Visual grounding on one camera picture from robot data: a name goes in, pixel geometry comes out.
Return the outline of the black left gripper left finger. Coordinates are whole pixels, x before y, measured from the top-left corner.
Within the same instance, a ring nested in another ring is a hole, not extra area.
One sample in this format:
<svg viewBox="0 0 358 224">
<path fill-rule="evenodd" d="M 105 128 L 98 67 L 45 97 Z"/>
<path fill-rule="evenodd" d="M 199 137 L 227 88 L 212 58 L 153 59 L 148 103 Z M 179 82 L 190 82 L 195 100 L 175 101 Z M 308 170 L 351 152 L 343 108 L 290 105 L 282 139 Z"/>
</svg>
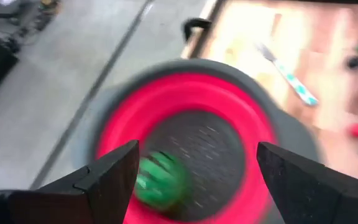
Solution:
<svg viewBox="0 0 358 224">
<path fill-rule="evenodd" d="M 34 191 L 14 192 L 14 224 L 122 224 L 139 165 L 139 143 L 129 141 Z"/>
</svg>

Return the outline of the small dark berry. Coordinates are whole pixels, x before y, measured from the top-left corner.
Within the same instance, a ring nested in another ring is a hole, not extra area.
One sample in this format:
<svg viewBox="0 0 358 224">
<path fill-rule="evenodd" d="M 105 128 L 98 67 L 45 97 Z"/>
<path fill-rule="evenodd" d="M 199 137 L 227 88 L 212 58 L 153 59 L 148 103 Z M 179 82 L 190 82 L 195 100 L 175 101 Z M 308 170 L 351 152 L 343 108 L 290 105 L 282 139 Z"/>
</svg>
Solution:
<svg viewBox="0 0 358 224">
<path fill-rule="evenodd" d="M 353 55 L 347 58 L 346 66 L 351 70 L 358 69 L 358 55 Z"/>
</svg>

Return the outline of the red grey collapsible colander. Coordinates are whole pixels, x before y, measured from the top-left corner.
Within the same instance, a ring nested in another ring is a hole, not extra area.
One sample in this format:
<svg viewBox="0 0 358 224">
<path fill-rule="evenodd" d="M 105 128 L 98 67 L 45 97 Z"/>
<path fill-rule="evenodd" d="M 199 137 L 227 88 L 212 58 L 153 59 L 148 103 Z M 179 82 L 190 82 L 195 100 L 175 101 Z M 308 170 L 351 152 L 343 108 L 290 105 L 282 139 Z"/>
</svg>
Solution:
<svg viewBox="0 0 358 224">
<path fill-rule="evenodd" d="M 251 77 L 206 59 L 150 67 L 103 90 L 76 131 L 77 166 L 136 139 L 182 161 L 189 189 L 161 215 L 132 198 L 123 224 L 285 224 L 264 184 L 257 144 L 318 160 L 314 137 Z"/>
</svg>

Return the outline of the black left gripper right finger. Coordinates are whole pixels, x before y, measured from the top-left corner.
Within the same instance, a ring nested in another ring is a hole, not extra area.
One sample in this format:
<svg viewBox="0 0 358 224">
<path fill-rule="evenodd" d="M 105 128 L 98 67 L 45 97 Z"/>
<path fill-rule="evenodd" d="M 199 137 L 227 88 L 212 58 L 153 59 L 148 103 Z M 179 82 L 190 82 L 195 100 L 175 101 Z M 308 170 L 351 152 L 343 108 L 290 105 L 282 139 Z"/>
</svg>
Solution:
<svg viewBox="0 0 358 224">
<path fill-rule="evenodd" d="M 269 142 L 257 161 L 285 224 L 358 224 L 358 179 Z"/>
</svg>

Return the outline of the small green watermelon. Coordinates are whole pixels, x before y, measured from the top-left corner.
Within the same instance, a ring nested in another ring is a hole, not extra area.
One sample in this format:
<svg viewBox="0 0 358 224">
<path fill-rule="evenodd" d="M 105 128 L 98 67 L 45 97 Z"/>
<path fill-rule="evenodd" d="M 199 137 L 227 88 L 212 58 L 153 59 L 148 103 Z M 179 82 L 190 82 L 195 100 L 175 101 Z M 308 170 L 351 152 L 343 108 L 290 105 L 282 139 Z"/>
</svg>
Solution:
<svg viewBox="0 0 358 224">
<path fill-rule="evenodd" d="M 154 151 L 140 158 L 134 195 L 146 206 L 165 212 L 182 203 L 189 188 L 187 168 L 177 157 Z"/>
</svg>

